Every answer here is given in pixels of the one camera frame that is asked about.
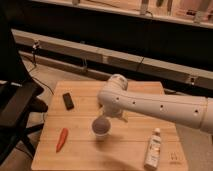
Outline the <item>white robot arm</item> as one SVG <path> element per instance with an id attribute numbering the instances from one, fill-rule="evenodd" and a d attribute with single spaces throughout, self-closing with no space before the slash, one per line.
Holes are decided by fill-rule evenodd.
<path id="1" fill-rule="evenodd" d="M 213 98 L 137 93 L 127 88 L 123 75 L 113 74 L 107 80 L 97 95 L 105 115 L 117 117 L 127 110 L 213 135 Z"/>

